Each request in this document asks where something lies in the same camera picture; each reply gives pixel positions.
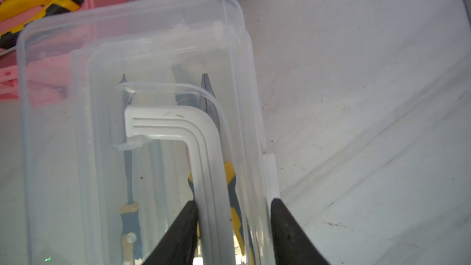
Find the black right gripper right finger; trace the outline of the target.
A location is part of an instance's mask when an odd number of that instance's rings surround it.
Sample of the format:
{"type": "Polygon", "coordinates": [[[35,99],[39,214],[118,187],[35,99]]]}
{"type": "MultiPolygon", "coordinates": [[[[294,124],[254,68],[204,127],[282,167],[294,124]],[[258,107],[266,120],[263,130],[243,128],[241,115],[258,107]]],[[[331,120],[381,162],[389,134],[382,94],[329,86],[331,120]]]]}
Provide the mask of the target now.
{"type": "Polygon", "coordinates": [[[329,265],[279,198],[271,202],[276,265],[329,265]]]}

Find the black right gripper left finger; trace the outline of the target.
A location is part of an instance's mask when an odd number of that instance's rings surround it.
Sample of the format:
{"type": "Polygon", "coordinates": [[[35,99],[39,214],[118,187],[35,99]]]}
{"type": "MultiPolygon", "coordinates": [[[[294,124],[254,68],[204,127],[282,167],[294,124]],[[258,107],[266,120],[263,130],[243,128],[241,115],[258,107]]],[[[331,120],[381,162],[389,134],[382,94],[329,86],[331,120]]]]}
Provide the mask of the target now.
{"type": "Polygon", "coordinates": [[[198,209],[188,201],[143,265],[192,265],[197,247],[198,209]]]}

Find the clear white toolbox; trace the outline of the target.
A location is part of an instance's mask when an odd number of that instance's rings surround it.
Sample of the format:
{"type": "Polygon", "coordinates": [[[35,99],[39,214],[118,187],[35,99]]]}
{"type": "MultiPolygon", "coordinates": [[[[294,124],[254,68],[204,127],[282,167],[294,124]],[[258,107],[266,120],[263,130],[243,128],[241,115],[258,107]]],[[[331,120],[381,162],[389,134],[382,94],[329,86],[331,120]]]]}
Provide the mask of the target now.
{"type": "Polygon", "coordinates": [[[127,203],[124,150],[132,151],[143,262],[184,205],[197,204],[193,263],[223,248],[225,175],[218,130],[176,97],[205,93],[207,73],[231,138],[237,195],[253,265],[273,265],[270,202],[279,195],[266,147],[255,62],[237,0],[142,0],[109,6],[118,34],[71,54],[68,97],[34,106],[20,97],[30,265],[123,265],[120,208],[127,203]]]}

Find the pink toolbox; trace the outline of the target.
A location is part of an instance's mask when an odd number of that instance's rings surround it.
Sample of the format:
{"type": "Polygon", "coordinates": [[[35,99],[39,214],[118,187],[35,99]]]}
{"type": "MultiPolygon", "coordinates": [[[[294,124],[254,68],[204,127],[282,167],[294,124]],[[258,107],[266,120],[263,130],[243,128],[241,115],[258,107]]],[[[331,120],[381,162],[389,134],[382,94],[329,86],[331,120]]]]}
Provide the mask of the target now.
{"type": "MultiPolygon", "coordinates": [[[[1,52],[1,99],[27,95],[34,106],[68,97],[71,54],[118,34],[122,20],[103,22],[98,13],[126,0],[84,0],[75,12],[41,18],[20,33],[14,50],[1,52]]],[[[1,33],[34,17],[40,7],[1,21],[1,33]]]]}

